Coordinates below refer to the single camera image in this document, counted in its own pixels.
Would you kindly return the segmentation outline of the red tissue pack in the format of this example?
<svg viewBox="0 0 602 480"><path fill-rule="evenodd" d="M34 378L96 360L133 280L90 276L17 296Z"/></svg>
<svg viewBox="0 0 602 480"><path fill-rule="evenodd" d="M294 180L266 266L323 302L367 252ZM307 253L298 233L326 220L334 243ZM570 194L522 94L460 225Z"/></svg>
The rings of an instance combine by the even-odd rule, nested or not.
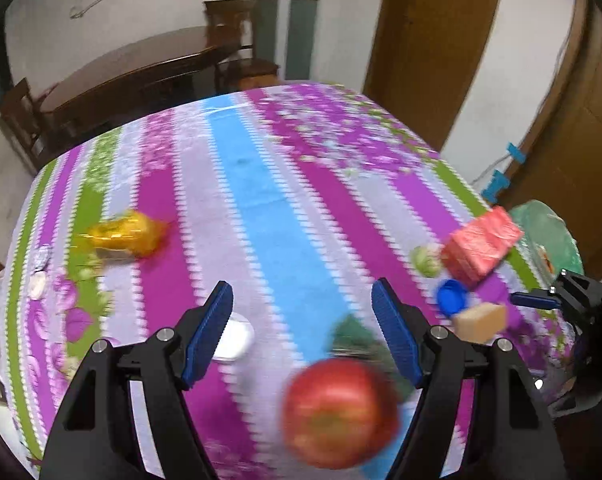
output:
<svg viewBox="0 0 602 480"><path fill-rule="evenodd" d="M508 212L497 206L454 231L443 245L440 258L452 278L475 288L522 235Z"/></svg>

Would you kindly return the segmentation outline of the blue bottle cap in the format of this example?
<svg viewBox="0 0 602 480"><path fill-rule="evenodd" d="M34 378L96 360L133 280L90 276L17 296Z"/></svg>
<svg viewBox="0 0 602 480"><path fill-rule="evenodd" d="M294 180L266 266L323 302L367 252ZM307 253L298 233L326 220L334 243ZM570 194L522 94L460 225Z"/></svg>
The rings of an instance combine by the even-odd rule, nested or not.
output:
<svg viewBox="0 0 602 480"><path fill-rule="evenodd" d="M460 281L450 278L436 291L436 305L446 318L452 318L468 307L468 289Z"/></svg>

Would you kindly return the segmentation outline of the green round fruit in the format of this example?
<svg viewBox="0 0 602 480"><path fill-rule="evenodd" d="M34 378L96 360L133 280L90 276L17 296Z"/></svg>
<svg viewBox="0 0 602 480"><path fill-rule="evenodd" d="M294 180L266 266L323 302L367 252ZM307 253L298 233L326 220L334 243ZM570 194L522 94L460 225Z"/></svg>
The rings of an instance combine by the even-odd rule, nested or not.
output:
<svg viewBox="0 0 602 480"><path fill-rule="evenodd" d="M425 278L437 278L443 269L440 253L439 244L420 245L410 252L410 261L420 275Z"/></svg>

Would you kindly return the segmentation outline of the brown wooden door right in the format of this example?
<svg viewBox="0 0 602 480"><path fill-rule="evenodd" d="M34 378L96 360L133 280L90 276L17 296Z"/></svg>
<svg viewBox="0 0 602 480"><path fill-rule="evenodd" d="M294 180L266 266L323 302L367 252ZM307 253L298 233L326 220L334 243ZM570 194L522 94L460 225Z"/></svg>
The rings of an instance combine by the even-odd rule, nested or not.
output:
<svg viewBox="0 0 602 480"><path fill-rule="evenodd" d="M602 12L593 0L575 0L566 53L521 149L525 162L508 167L499 205L548 205L586 274L602 278Z"/></svg>

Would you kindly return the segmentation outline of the brown wooden door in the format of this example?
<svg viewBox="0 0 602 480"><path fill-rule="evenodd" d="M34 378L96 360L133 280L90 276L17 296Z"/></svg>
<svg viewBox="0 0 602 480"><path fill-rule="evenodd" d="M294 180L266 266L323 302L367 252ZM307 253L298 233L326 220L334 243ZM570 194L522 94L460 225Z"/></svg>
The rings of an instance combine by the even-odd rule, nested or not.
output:
<svg viewBox="0 0 602 480"><path fill-rule="evenodd" d="M508 167L499 205L548 205L586 274L602 278L602 12L593 0L575 0L566 53L521 149L525 162Z"/></svg>
<svg viewBox="0 0 602 480"><path fill-rule="evenodd" d="M497 7L498 0L382 0L364 93L440 150Z"/></svg>

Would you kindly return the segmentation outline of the red apple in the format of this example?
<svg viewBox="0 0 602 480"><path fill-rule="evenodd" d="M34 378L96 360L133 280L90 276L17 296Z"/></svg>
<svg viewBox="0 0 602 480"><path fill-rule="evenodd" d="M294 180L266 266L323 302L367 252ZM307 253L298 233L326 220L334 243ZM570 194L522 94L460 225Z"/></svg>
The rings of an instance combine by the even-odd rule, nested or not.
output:
<svg viewBox="0 0 602 480"><path fill-rule="evenodd" d="M282 396L284 444L301 462L324 469L358 466L398 434L394 385L361 360L330 358L295 373Z"/></svg>

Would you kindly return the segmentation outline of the white round lid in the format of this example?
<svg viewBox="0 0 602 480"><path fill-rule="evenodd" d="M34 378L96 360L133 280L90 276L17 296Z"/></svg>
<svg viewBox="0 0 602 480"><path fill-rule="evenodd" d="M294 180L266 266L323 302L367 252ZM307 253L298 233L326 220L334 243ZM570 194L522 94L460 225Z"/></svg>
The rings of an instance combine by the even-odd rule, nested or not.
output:
<svg viewBox="0 0 602 480"><path fill-rule="evenodd" d="M232 312L213 354L216 362L228 363L241 359L254 341L254 328L239 313Z"/></svg>

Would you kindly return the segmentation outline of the yellow snack wrapper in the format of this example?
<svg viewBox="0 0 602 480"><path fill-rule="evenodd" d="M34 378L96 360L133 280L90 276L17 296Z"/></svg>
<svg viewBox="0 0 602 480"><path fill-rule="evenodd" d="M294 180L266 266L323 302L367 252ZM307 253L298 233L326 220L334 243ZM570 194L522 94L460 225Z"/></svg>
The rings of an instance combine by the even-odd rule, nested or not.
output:
<svg viewBox="0 0 602 480"><path fill-rule="evenodd" d="M162 247L169 229L168 222L150 218L138 210L126 210L78 233L75 240L76 246L85 250L146 258Z"/></svg>

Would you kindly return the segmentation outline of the floral striped tablecloth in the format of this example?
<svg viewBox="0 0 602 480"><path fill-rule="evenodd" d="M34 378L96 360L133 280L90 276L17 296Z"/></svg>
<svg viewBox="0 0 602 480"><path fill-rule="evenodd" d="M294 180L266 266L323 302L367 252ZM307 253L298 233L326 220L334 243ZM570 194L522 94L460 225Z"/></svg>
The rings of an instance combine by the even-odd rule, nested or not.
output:
<svg viewBox="0 0 602 480"><path fill-rule="evenodd" d="M24 200L0 297L2 379L37 474L62 396L100 338L143 341L199 307L217 282L254 328L185 400L224 479L325 479L279 433L280 396L326 357L339 322L376 319L387 278L432 323L438 286L412 266L486 203L391 114L333 84L237 92L113 129L50 162ZM146 258L75 237L126 210L168 222Z"/></svg>

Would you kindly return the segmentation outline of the brown wooden door middle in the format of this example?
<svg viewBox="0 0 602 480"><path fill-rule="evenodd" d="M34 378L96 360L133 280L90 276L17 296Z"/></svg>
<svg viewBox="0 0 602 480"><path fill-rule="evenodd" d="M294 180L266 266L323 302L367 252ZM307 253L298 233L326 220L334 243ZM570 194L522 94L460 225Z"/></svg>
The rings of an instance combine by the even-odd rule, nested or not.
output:
<svg viewBox="0 0 602 480"><path fill-rule="evenodd" d="M440 150L497 7L498 0L382 0L364 93Z"/></svg>

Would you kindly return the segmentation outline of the wooden chair at left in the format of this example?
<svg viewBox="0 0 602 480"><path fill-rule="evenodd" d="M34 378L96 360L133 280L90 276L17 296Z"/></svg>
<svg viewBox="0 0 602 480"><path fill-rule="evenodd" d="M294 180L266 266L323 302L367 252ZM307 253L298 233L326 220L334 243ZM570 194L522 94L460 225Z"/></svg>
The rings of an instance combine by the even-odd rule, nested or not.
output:
<svg viewBox="0 0 602 480"><path fill-rule="evenodd" d="M25 78L5 94L0 116L36 171L51 161L54 135Z"/></svg>

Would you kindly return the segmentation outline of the dark wooden dining table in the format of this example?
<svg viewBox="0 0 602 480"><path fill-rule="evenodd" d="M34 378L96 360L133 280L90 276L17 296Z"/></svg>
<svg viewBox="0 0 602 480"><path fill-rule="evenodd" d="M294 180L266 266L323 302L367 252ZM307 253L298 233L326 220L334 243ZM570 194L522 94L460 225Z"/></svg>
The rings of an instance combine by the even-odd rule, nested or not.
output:
<svg viewBox="0 0 602 480"><path fill-rule="evenodd" d="M141 106L144 92L205 70L238 48L229 32L187 27L151 36L95 58L54 86L40 112L56 129L95 129Z"/></svg>

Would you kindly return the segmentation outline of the glass panel door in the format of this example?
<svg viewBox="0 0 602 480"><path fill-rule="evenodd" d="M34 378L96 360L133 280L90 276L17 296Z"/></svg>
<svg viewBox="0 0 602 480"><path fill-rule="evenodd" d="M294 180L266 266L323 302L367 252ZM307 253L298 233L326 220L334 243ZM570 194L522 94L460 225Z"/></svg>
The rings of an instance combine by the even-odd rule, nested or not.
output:
<svg viewBox="0 0 602 480"><path fill-rule="evenodd" d="M283 80L310 79L320 0L256 0L255 47Z"/></svg>

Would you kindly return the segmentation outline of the wooden chair behind table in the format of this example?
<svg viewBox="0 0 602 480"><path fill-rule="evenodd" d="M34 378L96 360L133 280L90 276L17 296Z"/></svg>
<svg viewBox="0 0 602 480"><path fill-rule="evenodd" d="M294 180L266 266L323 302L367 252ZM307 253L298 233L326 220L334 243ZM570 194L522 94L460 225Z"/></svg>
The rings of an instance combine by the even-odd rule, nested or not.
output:
<svg viewBox="0 0 602 480"><path fill-rule="evenodd" d="M246 91L280 84L278 65L258 56L258 0L206 0L208 25L229 32L238 48L214 67L218 93Z"/></svg>

